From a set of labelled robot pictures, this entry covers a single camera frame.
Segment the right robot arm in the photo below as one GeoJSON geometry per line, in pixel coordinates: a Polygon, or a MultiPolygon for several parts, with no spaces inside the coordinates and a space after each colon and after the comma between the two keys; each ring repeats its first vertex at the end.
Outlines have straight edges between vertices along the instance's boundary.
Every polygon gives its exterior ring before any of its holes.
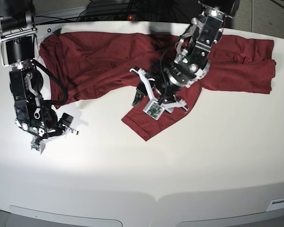
{"type": "Polygon", "coordinates": [[[57,117],[52,105],[62,105],[67,88],[37,59],[35,8],[31,0],[0,0],[0,49],[3,66],[10,66],[10,90],[14,98],[16,125],[33,136],[32,147],[66,133],[79,132],[71,127],[73,117],[57,117]],[[62,100],[45,100],[41,90],[43,71],[62,90],[62,100]]]}

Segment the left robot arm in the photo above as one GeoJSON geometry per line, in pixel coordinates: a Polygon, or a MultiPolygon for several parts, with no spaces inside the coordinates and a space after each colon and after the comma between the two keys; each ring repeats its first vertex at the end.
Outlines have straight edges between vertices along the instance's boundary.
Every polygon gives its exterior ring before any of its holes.
{"type": "Polygon", "coordinates": [[[137,107],[148,97],[143,112],[155,120],[164,112],[173,113],[176,108],[188,111],[186,101],[177,98],[177,92],[206,76],[211,48],[221,39],[225,19],[235,17],[240,1],[200,0],[199,4],[204,8],[202,14],[191,19],[188,28],[172,45],[176,49],[173,61],[164,63],[161,58],[149,70],[130,69],[140,78],[132,105],[137,107]]]}

